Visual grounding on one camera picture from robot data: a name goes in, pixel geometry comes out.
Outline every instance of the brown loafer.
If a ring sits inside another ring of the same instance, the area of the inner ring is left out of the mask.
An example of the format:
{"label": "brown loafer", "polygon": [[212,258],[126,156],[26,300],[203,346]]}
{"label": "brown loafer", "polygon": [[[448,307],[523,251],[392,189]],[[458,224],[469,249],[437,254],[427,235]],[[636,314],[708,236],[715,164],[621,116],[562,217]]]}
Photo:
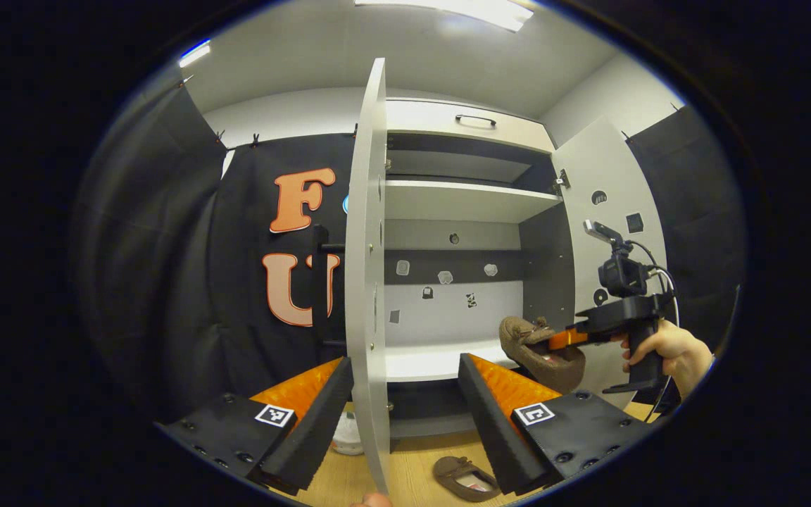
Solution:
{"label": "brown loafer", "polygon": [[527,368],[537,382],[566,394],[580,384],[586,359],[577,347],[550,352],[547,342],[554,334],[544,318],[531,324],[521,317],[506,317],[499,324],[499,344],[505,355]]}
{"label": "brown loafer", "polygon": [[434,463],[434,478],[445,488],[468,501],[485,501],[499,494],[493,475],[461,456],[445,456]]}

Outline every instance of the white sticker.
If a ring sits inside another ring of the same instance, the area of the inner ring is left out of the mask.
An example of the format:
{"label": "white sticker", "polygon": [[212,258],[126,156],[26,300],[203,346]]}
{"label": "white sticker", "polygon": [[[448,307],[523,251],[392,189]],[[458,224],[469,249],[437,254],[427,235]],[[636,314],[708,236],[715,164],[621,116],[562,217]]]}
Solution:
{"label": "white sticker", "polygon": [[518,414],[518,418],[524,423],[524,426],[531,426],[531,424],[537,424],[542,420],[555,417],[553,412],[542,403],[516,408],[515,413]]}
{"label": "white sticker", "polygon": [[255,416],[255,420],[265,424],[271,424],[271,426],[284,427],[290,417],[293,417],[294,413],[295,412],[289,410],[289,408],[265,405],[265,407],[261,409],[261,412],[258,412],[258,415]]}

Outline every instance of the ceiling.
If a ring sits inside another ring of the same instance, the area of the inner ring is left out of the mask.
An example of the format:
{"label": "ceiling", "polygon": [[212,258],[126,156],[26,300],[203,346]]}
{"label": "ceiling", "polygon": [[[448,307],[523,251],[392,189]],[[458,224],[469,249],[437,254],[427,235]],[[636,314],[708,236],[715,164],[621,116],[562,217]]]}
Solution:
{"label": "ceiling", "polygon": [[352,0],[292,0],[212,37],[183,68],[207,113],[243,100],[321,87],[361,87],[386,57],[386,85],[462,97],[538,118],[617,54],[543,6],[519,32],[466,16]]}

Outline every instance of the open cabinet door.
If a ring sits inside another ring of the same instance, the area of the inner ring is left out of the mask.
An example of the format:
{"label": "open cabinet door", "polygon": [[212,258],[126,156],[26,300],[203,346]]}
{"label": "open cabinet door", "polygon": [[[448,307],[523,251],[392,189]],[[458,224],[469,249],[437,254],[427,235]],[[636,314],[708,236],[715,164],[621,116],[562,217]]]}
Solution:
{"label": "open cabinet door", "polygon": [[374,60],[358,116],[346,219],[346,349],[358,435],[377,490],[389,493],[390,420],[384,356],[384,59]]}
{"label": "open cabinet door", "polygon": [[[575,313],[598,304],[615,301],[614,296],[595,299],[599,285],[599,266],[611,254],[611,247],[584,232],[584,220],[590,219],[610,227],[624,237],[646,245],[656,263],[668,269],[662,223],[653,201],[653,193],[643,176],[637,159],[624,142],[624,137],[605,118],[599,118],[565,142],[553,154],[556,174],[565,170],[569,187],[562,188],[563,203],[572,235],[575,273]],[[651,263],[639,247],[631,259]],[[648,292],[660,291],[659,282],[651,279]],[[625,383],[622,372],[622,349],[618,343],[584,347],[586,371],[579,389],[588,389],[619,408],[634,398],[633,392],[601,394],[602,389]]]}

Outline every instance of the drawer handle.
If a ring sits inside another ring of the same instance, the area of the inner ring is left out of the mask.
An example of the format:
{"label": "drawer handle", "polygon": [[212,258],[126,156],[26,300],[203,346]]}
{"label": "drawer handle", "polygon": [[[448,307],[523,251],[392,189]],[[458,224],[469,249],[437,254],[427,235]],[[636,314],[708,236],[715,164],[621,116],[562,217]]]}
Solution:
{"label": "drawer handle", "polygon": [[496,128],[496,120],[492,120],[490,118],[483,118],[483,116],[472,116],[472,115],[456,115],[456,121],[460,122],[463,118],[476,118],[479,120],[486,120],[490,122],[490,126]]}

